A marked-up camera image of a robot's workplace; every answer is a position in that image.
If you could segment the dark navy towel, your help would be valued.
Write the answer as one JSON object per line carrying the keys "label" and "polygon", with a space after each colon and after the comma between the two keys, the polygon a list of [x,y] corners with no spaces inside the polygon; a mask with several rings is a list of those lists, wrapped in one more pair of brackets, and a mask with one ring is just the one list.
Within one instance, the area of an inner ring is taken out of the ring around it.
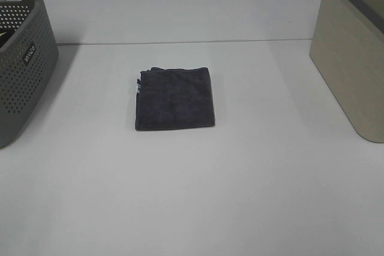
{"label": "dark navy towel", "polygon": [[137,79],[135,130],[168,131],[215,125],[208,68],[141,71]]}

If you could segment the grey perforated plastic basket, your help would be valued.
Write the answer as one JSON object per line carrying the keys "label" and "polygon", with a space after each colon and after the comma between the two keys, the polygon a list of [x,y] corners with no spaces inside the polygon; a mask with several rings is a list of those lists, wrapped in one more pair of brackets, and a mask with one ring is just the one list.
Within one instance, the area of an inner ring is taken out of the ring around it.
{"label": "grey perforated plastic basket", "polygon": [[58,56],[44,0],[1,1],[1,147],[18,138]]}

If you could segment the beige plastic storage bin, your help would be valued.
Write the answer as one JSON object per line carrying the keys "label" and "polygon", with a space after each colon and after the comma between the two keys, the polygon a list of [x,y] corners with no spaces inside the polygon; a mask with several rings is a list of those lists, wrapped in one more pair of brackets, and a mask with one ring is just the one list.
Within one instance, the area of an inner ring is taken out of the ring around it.
{"label": "beige plastic storage bin", "polygon": [[310,58],[356,133],[383,143],[383,0],[321,0]]}

